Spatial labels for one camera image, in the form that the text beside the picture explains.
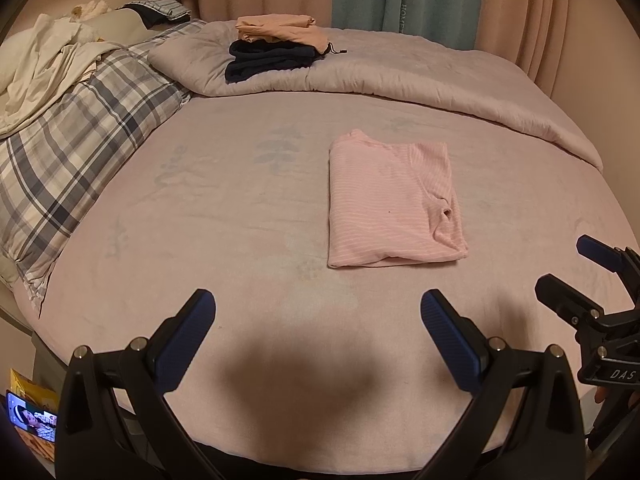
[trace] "mattress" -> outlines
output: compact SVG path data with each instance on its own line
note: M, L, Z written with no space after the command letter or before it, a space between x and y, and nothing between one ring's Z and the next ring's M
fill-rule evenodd
M382 142L447 143L466 259L327 267L328 149L353 128ZM79 344L107 351L149 336L207 288L215 324L166 396L195 440L299 470L413 470L470 400L421 323L422 293L439 288L516 348L561 345L576 371L574 330L536 301L536 280L552 272L608 312L630 307L617 277L577 254L582 234L637 247L599 171L540 138L357 94L193 98L82 220L39 319L14 290L68 362Z

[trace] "smartphone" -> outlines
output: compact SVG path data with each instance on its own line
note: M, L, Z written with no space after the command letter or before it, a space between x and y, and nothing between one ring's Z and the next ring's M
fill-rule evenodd
M49 442L56 441L58 417L53 413L38 408L9 391L6 393L6 408L9 420L16 428Z

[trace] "blue rubber pad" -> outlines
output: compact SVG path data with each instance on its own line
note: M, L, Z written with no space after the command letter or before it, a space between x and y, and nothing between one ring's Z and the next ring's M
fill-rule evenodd
M201 290L195 303L156 358L156 391L174 391L216 317L216 301L208 290Z
M460 390L478 392L481 387L480 357L456 326L463 319L437 290L422 295L420 314Z
M604 267L609 272L622 272L622 254L601 241L588 235L582 235L578 238L575 246L578 249L578 253Z

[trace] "fabric pattern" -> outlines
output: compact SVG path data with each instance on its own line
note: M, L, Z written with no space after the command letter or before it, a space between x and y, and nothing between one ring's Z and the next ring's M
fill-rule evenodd
M466 257L444 142L385 144L353 130L332 143L329 170L329 267Z
M173 20L179 20L180 18L187 16L190 12L187 7L176 0L135 0L133 2L129 2L127 5L147 7L148 9L166 16L170 22Z
M37 311L57 257L127 159L190 98L146 53L191 22L105 56L30 126L0 144L2 253L16 262Z

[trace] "pillow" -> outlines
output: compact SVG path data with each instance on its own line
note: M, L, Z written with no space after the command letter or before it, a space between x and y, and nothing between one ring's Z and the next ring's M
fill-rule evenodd
M55 261L76 226L153 129L190 98L187 89L149 65L146 53L203 25L177 25L112 51L87 81L0 142L0 254L16 263L38 312Z
M84 23L95 28L104 41L131 45L148 40L154 35L143 25L140 16L132 9L112 10Z
M146 28L151 28L158 23L186 22L191 12L176 0L135 0L122 8L135 10Z

